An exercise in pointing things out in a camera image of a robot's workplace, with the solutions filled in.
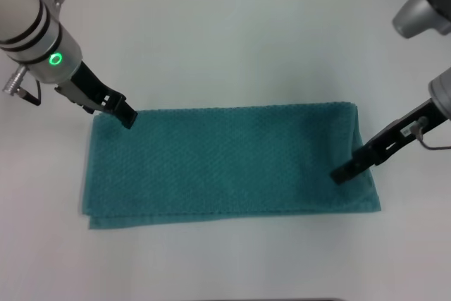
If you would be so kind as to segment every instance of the folded towel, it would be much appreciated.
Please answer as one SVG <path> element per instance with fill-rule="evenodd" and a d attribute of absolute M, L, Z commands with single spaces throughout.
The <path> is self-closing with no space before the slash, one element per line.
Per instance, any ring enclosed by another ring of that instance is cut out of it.
<path fill-rule="evenodd" d="M 141 111 L 131 130 L 94 118 L 83 213 L 90 228 L 381 210 L 369 171 L 329 173 L 362 145 L 338 102 Z"/>

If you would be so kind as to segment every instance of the white tabletop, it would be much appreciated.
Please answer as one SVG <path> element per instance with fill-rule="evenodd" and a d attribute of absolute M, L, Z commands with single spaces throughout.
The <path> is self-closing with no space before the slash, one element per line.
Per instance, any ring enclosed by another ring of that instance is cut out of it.
<path fill-rule="evenodd" d="M 366 141 L 451 66 L 450 38 L 392 29 L 405 1 L 68 0 L 61 20 L 135 109 L 349 101 Z M 43 95 L 0 95 L 0 300 L 449 299 L 451 152 L 412 144 L 375 168 L 380 213 L 90 231 L 92 117 Z"/>

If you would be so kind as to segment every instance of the cable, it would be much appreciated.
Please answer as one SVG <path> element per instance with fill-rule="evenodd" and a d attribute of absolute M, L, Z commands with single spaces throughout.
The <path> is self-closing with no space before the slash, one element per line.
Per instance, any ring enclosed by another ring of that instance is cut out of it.
<path fill-rule="evenodd" d="M 30 102 L 35 106 L 39 106 L 41 104 L 41 83 L 38 80 L 36 80 L 36 87 L 37 87 L 37 98 L 21 87 L 18 88 L 17 95 L 21 99 L 24 99 L 25 101 Z"/>
<path fill-rule="evenodd" d="M 418 121 L 410 128 L 410 133 L 415 135 L 415 138 L 419 141 L 420 145 L 429 151 L 445 151 L 451 149 L 451 146 L 443 147 L 431 147 L 426 145 L 423 141 L 423 128 L 428 124 L 428 119 L 426 117 L 421 117 Z"/>

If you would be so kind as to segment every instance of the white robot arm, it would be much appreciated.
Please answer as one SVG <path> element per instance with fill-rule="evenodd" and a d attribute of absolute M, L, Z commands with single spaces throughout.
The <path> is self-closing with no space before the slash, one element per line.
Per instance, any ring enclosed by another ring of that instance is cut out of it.
<path fill-rule="evenodd" d="M 409 0 L 393 19 L 393 26 L 404 38 L 412 38 L 428 29 L 442 35 L 451 32 L 451 0 Z M 451 68 L 429 82 L 431 98 L 369 140 L 352 153 L 352 159 L 335 169 L 331 178 L 341 184 L 373 165 L 382 164 L 395 152 L 414 140 L 429 150 L 423 134 L 451 119 Z"/>
<path fill-rule="evenodd" d="M 40 83 L 55 90 L 86 112 L 103 111 L 131 128 L 137 112 L 125 96 L 105 86 L 82 60 L 80 46 L 59 22 L 65 0 L 0 0 L 0 49 L 18 63 L 4 92 L 40 104 Z M 38 98 L 20 84 L 29 72 L 38 85 Z"/>

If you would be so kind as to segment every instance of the black stripe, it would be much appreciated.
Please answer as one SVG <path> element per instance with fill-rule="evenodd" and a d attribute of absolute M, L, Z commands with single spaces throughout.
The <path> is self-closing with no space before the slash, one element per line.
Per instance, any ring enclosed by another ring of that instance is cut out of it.
<path fill-rule="evenodd" d="M 30 60 L 30 61 L 21 61 L 21 60 L 16 60 L 13 59 L 16 63 L 20 63 L 22 65 L 31 65 L 34 63 L 40 63 L 41 61 L 44 61 L 45 59 L 49 58 L 59 47 L 59 44 L 61 43 L 61 40 L 63 39 L 63 28 L 61 27 L 61 24 L 58 24 L 58 37 L 56 38 L 54 44 L 50 47 L 50 49 L 43 54 L 42 56 L 40 56 L 39 58 Z"/>
<path fill-rule="evenodd" d="M 26 49 L 29 49 L 30 47 L 36 45 L 43 36 L 45 36 L 45 34 L 47 33 L 47 30 L 49 29 L 50 26 L 50 12 L 49 9 L 47 8 L 47 6 L 45 6 L 45 11 L 47 13 L 47 17 L 45 19 L 45 23 L 42 26 L 41 31 L 36 35 L 36 37 L 34 37 L 33 39 L 31 39 L 29 42 L 26 42 L 24 45 L 21 46 L 17 46 L 17 47 L 10 47 L 10 48 L 4 48 L 4 47 L 0 47 L 0 49 L 3 49 L 6 52 L 20 52 L 20 51 L 25 51 Z"/>
<path fill-rule="evenodd" d="M 15 44 L 16 42 L 19 42 L 20 40 L 25 39 L 26 37 L 31 35 L 32 32 L 34 30 L 36 30 L 36 27 L 41 22 L 43 12 L 44 12 L 44 4 L 42 3 L 42 0 L 39 0 L 39 12 L 37 13 L 37 17 L 36 17 L 35 21 L 33 22 L 33 24 L 31 24 L 31 26 L 26 31 L 19 34 L 17 37 L 7 39 L 7 40 L 0 40 L 0 44 L 4 44 L 4 45 Z"/>

